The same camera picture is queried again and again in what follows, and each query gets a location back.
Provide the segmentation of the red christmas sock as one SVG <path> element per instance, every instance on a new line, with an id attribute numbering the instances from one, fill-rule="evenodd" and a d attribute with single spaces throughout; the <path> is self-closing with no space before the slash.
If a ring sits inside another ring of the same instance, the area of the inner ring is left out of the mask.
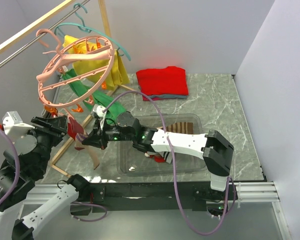
<path id="1" fill-rule="evenodd" d="M 166 162 L 166 160 L 160 154 L 148 154 L 148 153 L 145 153 L 144 155 L 147 158 L 153 159 L 157 163 L 164 163 L 164 162 Z"/>

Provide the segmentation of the brown striped sock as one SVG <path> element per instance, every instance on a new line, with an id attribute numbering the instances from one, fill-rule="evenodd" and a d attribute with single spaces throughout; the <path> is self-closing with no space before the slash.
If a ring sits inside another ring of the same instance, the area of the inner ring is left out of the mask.
<path id="1" fill-rule="evenodd" d="M 194 134 L 194 124 L 192 122 L 176 122 L 166 127 L 168 132 L 179 134 Z"/>

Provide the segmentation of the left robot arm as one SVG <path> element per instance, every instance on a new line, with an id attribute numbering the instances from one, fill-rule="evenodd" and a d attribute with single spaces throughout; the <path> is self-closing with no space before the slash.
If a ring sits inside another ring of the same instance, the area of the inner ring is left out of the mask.
<path id="1" fill-rule="evenodd" d="M 0 134 L 11 147 L 4 151 L 0 167 L 0 240 L 34 239 L 61 209 L 90 195 L 89 182 L 75 174 L 44 205 L 17 219 L 28 193 L 46 173 L 52 148 L 68 133 L 66 116 L 33 117 L 31 123 L 24 123 L 16 112 L 8 112 L 0 127 Z"/>

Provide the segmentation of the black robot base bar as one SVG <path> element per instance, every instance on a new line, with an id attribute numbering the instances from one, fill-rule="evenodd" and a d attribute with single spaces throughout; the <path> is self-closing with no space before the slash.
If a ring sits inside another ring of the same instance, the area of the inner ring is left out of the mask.
<path id="1" fill-rule="evenodd" d="M 206 211 L 207 204 L 222 204 L 238 199 L 232 184 L 226 192 L 212 190 L 208 181 L 177 183 L 178 196 L 184 210 Z M 108 211 L 177 210 L 173 182 L 91 183 L 79 193 L 79 202 L 105 207 Z"/>

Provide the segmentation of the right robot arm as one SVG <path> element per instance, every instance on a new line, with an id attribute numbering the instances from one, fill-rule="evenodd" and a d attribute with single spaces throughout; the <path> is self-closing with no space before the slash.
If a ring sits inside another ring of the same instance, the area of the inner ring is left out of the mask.
<path id="1" fill-rule="evenodd" d="M 142 153 L 174 152 L 199 158 L 210 172 L 211 197 L 220 200 L 227 194 L 234 146 L 217 130 L 207 134 L 168 132 L 140 124 L 128 111 L 121 113 L 113 125 L 97 114 L 94 117 L 92 131 L 82 141 L 83 145 L 105 149 L 108 142 L 131 141 L 133 148 Z"/>

